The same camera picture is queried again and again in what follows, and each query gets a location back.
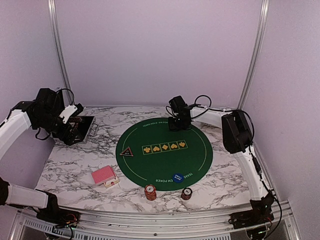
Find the blue small blind button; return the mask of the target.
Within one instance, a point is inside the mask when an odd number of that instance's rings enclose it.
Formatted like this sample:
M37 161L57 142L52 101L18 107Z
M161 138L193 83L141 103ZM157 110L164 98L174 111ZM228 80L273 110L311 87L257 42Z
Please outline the blue small blind button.
M181 174L181 173L175 173L173 176L172 176L172 180L175 182L175 183L182 183L184 181L184 176Z

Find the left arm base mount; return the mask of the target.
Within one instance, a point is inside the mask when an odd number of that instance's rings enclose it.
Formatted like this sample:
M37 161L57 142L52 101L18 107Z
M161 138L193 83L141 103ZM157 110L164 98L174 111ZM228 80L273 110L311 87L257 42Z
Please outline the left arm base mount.
M58 226L67 226L78 224L80 213L75 210L60 208L58 198L55 194L44 192L48 196L45 208L39 208L36 217L40 220L56 224Z

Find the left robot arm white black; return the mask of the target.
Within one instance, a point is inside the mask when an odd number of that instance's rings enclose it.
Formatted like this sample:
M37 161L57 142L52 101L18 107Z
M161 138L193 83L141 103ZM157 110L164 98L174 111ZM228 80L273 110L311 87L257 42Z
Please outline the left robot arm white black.
M0 155L3 157L12 144L28 129L45 130L47 137L54 137L71 146L83 141L75 118L84 110L82 104L64 105L63 90L41 88L32 101L20 101L0 124ZM0 181L0 204L43 209L53 223L63 219L63 211L50 203L49 193Z

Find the triangular all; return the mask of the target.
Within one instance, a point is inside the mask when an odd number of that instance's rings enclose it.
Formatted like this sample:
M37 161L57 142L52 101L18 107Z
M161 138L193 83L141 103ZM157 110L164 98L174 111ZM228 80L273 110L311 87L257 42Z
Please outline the triangular all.
M129 146L126 149L124 149L119 155L123 156L123 157L133 157L134 156L134 154Z

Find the orange poker chip stack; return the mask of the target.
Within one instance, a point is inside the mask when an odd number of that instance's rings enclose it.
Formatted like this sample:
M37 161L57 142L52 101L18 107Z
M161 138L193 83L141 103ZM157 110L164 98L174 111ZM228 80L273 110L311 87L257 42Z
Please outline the orange poker chip stack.
M144 193L145 193L146 198L149 201L154 201L157 198L156 188L152 184L148 184L145 186Z

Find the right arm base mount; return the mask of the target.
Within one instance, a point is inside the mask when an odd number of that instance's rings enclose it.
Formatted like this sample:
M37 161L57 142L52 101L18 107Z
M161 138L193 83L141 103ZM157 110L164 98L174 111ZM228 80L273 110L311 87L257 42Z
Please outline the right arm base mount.
M272 204L274 197L268 193L261 200L250 200L251 209L230 214L229 224L233 225L234 229L252 227L273 221Z

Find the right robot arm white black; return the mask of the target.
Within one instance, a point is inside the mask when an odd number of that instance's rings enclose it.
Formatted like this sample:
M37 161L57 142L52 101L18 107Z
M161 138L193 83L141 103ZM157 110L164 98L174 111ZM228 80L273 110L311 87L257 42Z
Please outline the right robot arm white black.
M188 105L182 96L168 101L168 125L171 131L189 130L192 121L216 125L222 129L224 148L237 160L250 192L250 204L253 209L248 212L247 219L258 224L267 216L267 209L274 202L274 195L264 180L261 165L253 146L254 125L250 116L241 109L214 109L201 105L196 101Z

